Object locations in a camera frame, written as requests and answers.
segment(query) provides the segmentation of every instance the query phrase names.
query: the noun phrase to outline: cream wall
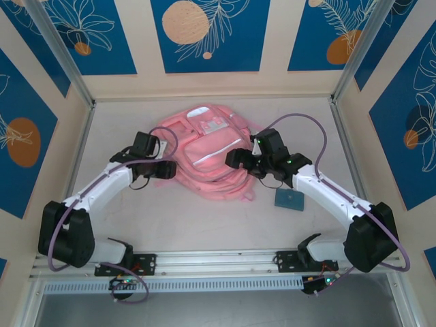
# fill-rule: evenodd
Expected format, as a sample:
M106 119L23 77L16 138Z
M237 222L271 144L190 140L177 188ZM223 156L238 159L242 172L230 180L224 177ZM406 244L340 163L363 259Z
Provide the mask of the cream wall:
M394 211L400 241L411 258L407 277L429 326L436 326L436 280L423 251L436 246L436 198L405 210L369 110L435 19L436 1L419 0L362 92L353 81L339 102L370 199L388 203Z
M165 74L150 1L115 0L138 75L84 76L84 80L96 99L331 94L341 70L287 71L306 1L271 0L259 72Z
M20 297L35 259L42 209L63 196L87 109L73 88L67 99L62 96L2 10L0 31L2 51L58 118L24 219L0 210L0 258L9 264L0 286L0 326L9 326L22 306Z

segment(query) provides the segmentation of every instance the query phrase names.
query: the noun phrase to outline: enclosure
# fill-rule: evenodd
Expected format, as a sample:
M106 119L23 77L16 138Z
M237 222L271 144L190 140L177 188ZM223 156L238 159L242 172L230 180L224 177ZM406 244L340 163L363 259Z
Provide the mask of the enclosure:
M0 7L2 326L436 326L433 0ZM258 131L290 113L319 121L320 170L390 206L410 270L350 273L338 260L347 278L304 294L324 264L321 273L281 272L277 252L347 231L309 196L304 210L275 205L280 184L267 176L252 201L207 200L152 179L103 208L96 237L156 255L143 273L145 303L113 302L110 278L96 277L94 264L53 272L37 252L45 205L82 190L137 131L204 104L227 106ZM313 121L290 117L275 128L291 153L315 162L323 134ZM384 263L406 265L400 251ZM145 293L139 284L130 291Z

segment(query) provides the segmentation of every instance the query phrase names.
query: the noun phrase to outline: robotic arm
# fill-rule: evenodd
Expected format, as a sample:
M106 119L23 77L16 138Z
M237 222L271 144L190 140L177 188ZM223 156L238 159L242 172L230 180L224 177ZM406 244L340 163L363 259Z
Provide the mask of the robotic arm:
M48 255L52 235L59 220L78 201L54 241L53 258L77 268L89 262L121 263L121 266L130 268L133 247L111 238L95 238L93 224L98 221L103 207L139 176L162 179L174 177L176 163L173 161L133 163L112 171L121 163L159 158L165 147L166 142L160 141L156 136L138 132L133 146L114 155L104 171L83 190L62 203L49 202L42 214L38 251Z
M252 140L253 151L234 149L228 153L225 163L235 169L242 166L260 179L272 174L276 180L313 198L348 231L346 239L315 234L303 241L298 246L298 257L303 262L348 260L358 270L368 273L397 249L389 236L362 210L373 214L398 239L389 206L383 202L374 206L358 198L317 173L312 161L304 155L290 155L275 129L265 129Z

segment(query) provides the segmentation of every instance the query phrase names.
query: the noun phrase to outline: ventilation grille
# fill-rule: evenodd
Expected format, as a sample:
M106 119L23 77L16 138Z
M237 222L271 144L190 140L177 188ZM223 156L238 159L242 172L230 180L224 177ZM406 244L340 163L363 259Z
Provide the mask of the ventilation grille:
M260 290L301 290L299 276L259 278L213 278L213 279L149 279L150 293L174 292L224 292ZM108 281L52 281L46 285L45 294L107 294ZM129 285L117 293L143 293L142 284Z

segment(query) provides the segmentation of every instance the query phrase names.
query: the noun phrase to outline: pink backpack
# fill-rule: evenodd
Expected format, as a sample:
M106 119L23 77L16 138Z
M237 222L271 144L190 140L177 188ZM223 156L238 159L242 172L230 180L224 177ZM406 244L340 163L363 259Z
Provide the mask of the pink backpack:
M211 200L252 200L254 178L246 170L225 164L229 151L252 149L247 121L225 106L204 104L175 114L158 126L170 128L178 137L175 179ZM163 129L153 132L174 148L174 137Z

